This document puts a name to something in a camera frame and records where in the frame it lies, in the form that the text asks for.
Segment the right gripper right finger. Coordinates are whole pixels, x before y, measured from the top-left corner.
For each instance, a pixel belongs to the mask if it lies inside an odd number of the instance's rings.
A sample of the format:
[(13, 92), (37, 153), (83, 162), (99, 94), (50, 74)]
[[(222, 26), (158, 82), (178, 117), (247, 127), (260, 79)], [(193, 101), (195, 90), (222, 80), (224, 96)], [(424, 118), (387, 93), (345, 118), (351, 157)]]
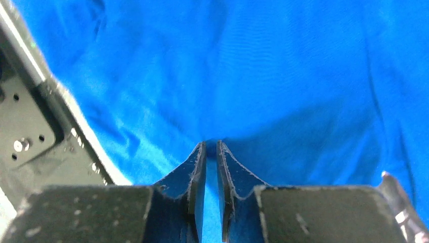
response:
[(405, 242), (367, 186), (271, 186), (217, 143), (223, 242)]

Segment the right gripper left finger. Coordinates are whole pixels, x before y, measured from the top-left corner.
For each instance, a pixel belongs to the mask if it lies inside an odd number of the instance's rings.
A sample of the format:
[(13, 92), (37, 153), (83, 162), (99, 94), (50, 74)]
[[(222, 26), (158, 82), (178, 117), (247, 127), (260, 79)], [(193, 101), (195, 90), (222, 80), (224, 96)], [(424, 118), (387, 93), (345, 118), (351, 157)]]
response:
[(2, 242), (201, 242), (206, 143), (146, 186), (51, 186), (19, 207)]

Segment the blue printed t-shirt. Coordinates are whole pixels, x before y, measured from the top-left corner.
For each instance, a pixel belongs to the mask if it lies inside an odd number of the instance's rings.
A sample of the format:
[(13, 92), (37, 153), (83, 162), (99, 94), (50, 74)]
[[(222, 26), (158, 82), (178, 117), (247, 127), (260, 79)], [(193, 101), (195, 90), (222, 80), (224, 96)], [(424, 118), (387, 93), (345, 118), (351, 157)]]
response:
[(272, 185), (377, 185), (428, 222), (428, 1), (15, 1), (121, 173), (151, 184), (216, 141)]

